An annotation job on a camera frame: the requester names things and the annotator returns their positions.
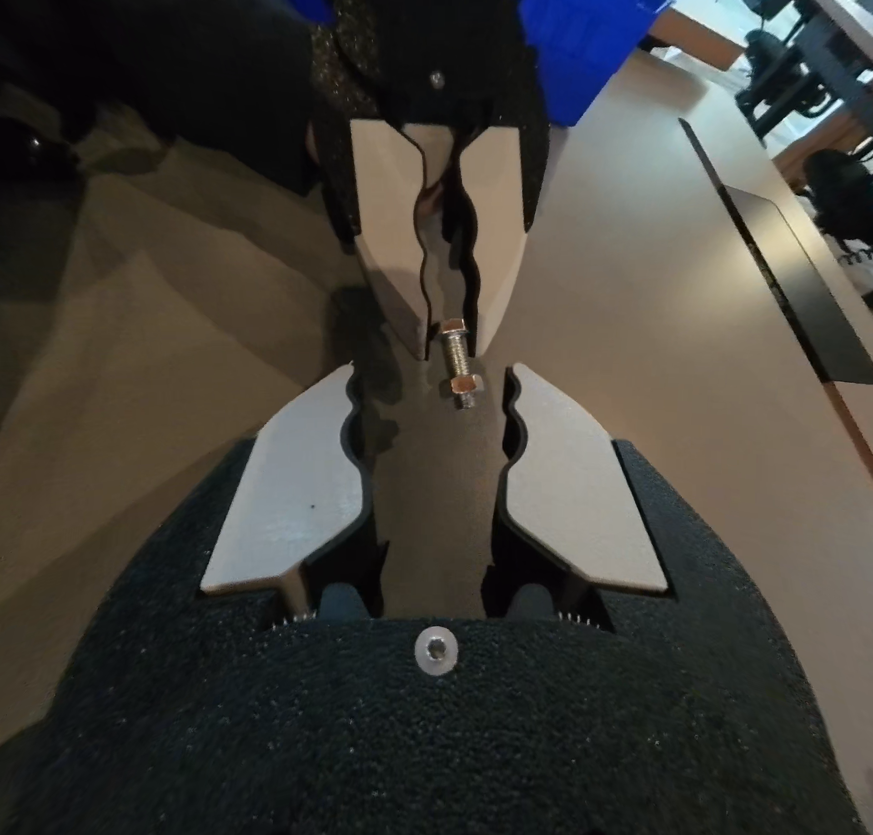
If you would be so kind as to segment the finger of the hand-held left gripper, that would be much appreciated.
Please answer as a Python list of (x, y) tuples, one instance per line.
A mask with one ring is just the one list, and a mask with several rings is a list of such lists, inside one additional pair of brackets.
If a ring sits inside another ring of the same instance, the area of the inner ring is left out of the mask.
[(507, 313), (527, 246), (519, 130), (491, 126), (454, 154), (447, 203), (461, 232), (463, 317), (472, 356), (483, 356)]
[(359, 258), (387, 324), (415, 360), (426, 360), (431, 303), (423, 287), (427, 251), (416, 215), (420, 199), (448, 167), (449, 129), (352, 120), (350, 131)]

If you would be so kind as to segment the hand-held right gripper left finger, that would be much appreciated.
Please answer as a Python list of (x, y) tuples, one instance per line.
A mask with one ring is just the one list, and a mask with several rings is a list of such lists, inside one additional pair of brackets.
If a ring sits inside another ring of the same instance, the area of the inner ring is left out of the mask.
[(355, 366), (326, 375), (260, 428), (200, 581), (207, 596), (278, 590), (315, 609), (315, 564), (362, 527), (372, 500), (350, 442)]

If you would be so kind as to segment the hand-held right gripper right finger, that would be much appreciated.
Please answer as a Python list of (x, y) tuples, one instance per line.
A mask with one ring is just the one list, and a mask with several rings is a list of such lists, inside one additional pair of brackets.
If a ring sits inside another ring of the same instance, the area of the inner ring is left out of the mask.
[(528, 365), (506, 370), (499, 587), (537, 585), (558, 613), (603, 610), (603, 592), (661, 598), (666, 569), (617, 442)]

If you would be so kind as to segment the silver hex bolt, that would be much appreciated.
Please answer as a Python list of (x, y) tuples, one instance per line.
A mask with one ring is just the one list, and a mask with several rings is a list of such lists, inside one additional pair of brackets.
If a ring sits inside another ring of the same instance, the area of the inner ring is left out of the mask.
[[(449, 380), (456, 375), (472, 373), (466, 345), (467, 334), (466, 324), (461, 317), (446, 319), (437, 328)], [(462, 407), (453, 401), (459, 410), (470, 410), (475, 406), (473, 403), (472, 406)]]

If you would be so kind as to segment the person's left hand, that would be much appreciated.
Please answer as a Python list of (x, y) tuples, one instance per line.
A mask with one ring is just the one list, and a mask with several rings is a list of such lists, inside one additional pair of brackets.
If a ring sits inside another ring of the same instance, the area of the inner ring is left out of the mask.
[(452, 181), (453, 165), (449, 163), (438, 181), (426, 187), (416, 201), (414, 218), (416, 225), (439, 215), (444, 207), (444, 198)]

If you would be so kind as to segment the blue plastic bin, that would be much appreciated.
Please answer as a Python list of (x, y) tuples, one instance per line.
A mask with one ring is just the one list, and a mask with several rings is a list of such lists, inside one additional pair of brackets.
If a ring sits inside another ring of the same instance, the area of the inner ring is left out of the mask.
[[(314, 23), (333, 23), (332, 0), (290, 0)], [(673, 0), (520, 0), (527, 43), (552, 125), (570, 127)]]

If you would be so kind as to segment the wooden side table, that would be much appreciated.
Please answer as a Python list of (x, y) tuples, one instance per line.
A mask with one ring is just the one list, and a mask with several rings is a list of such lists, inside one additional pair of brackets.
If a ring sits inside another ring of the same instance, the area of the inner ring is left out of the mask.
[(638, 47), (646, 52), (675, 48), (711, 68), (727, 71), (743, 55), (747, 41), (715, 0), (673, 0)]

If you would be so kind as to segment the black office chair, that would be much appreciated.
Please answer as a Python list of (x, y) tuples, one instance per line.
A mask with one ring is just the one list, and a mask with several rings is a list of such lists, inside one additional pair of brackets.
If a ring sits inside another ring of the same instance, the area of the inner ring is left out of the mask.
[(788, 113), (798, 113), (807, 120), (820, 119), (835, 105), (837, 99), (821, 77), (805, 70), (793, 50), (778, 37), (758, 29), (749, 31), (746, 39), (749, 81), (734, 99), (750, 124), (758, 104), (774, 107), (786, 96), (793, 96)]
[(837, 240), (872, 245), (872, 175), (855, 156), (819, 150), (803, 161), (815, 222)]

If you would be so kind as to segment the grey office desk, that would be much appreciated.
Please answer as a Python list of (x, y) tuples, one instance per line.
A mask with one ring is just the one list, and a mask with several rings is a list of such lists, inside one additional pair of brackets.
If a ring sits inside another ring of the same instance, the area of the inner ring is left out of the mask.
[(872, 14), (857, 0), (812, 0), (857, 48), (872, 58)]

